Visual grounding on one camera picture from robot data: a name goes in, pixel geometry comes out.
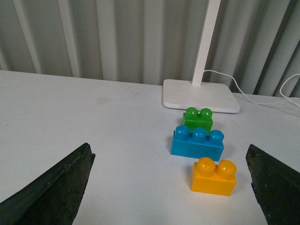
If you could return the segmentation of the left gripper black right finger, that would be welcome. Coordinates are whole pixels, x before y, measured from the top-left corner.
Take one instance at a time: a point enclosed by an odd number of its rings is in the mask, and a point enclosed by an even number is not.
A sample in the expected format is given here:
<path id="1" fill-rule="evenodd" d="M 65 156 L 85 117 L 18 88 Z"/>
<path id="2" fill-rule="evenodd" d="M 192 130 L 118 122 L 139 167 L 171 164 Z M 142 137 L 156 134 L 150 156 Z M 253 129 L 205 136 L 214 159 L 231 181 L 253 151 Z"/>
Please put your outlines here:
<path id="1" fill-rule="evenodd" d="M 251 144 L 246 162 L 252 189 L 269 225 L 300 223 L 300 173 Z"/>

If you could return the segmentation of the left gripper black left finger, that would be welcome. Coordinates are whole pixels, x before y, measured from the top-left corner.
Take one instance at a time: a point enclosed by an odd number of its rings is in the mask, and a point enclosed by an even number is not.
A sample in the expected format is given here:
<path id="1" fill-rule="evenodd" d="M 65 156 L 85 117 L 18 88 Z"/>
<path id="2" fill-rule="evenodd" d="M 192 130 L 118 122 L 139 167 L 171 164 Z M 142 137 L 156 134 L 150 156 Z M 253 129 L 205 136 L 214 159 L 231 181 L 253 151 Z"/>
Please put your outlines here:
<path id="1" fill-rule="evenodd" d="M 2 225 L 71 225 L 96 155 L 84 143 L 0 204 Z"/>

